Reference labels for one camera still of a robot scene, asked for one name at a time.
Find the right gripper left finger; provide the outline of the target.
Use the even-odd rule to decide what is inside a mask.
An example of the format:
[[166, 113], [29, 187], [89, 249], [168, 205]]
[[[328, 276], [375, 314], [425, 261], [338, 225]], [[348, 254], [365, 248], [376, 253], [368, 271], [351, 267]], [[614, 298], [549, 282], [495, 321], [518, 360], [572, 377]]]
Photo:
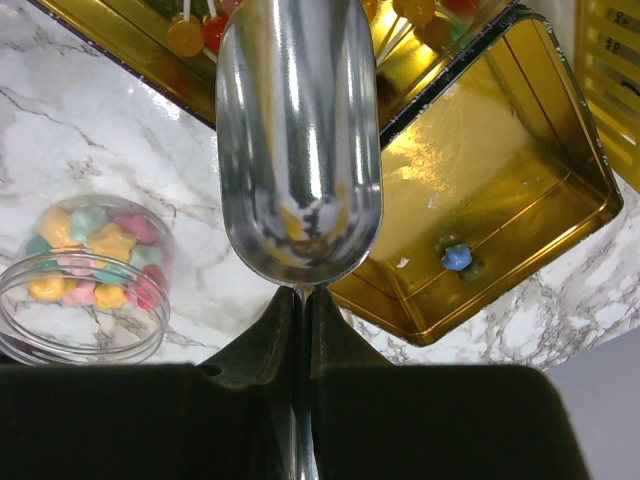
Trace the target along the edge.
[[5, 479], [291, 479], [291, 326], [276, 291], [199, 364], [1, 368]]

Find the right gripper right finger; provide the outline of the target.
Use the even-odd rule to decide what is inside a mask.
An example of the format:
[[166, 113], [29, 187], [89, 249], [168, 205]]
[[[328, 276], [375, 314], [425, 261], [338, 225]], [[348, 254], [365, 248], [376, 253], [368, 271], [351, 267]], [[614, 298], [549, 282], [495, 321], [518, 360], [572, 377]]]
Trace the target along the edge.
[[312, 431], [323, 479], [585, 479], [562, 400], [518, 365], [397, 366], [307, 300]]

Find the candy tin box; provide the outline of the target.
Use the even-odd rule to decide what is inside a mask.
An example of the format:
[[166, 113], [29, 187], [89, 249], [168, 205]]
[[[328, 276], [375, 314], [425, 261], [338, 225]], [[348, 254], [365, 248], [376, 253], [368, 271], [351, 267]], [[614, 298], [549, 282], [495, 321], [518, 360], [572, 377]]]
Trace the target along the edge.
[[[202, 1], [44, 1], [58, 22], [216, 133], [219, 53]], [[398, 45], [388, 1], [368, 17], [383, 211], [336, 302], [416, 345], [443, 337], [615, 217], [622, 198], [546, 20], [515, 1], [440, 1]], [[472, 264], [446, 270], [447, 247]]]

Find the shiny metal scoop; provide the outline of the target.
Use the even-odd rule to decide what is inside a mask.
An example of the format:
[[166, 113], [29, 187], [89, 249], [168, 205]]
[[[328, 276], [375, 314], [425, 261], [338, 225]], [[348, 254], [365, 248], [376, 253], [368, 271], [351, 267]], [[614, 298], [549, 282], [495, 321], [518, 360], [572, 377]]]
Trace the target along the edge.
[[358, 1], [245, 1], [223, 35], [216, 130], [224, 224], [295, 294], [296, 475], [315, 479], [311, 297], [359, 267], [383, 211], [376, 63]]

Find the blue star candy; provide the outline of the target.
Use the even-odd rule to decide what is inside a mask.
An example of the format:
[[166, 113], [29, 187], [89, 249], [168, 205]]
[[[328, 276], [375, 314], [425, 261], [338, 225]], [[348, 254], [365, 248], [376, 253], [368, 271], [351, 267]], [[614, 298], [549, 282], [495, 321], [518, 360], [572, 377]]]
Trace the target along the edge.
[[445, 249], [441, 263], [444, 269], [461, 272], [473, 262], [472, 252], [466, 244], [456, 244]]

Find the clear plastic jar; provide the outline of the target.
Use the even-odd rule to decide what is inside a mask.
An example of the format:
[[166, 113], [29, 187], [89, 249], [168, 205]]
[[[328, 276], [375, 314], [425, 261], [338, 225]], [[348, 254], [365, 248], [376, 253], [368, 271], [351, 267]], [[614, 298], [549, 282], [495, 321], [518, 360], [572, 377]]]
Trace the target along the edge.
[[26, 365], [137, 364], [169, 326], [174, 239], [147, 208], [61, 200], [1, 272], [1, 354]]

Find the yellow plastic shopping basket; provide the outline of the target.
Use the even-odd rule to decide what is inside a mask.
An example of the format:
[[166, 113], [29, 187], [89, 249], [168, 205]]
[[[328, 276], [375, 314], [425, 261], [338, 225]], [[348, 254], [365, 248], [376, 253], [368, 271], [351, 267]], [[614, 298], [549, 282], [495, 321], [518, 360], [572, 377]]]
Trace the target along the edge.
[[639, 187], [639, 3], [578, 1], [576, 65], [610, 164]]

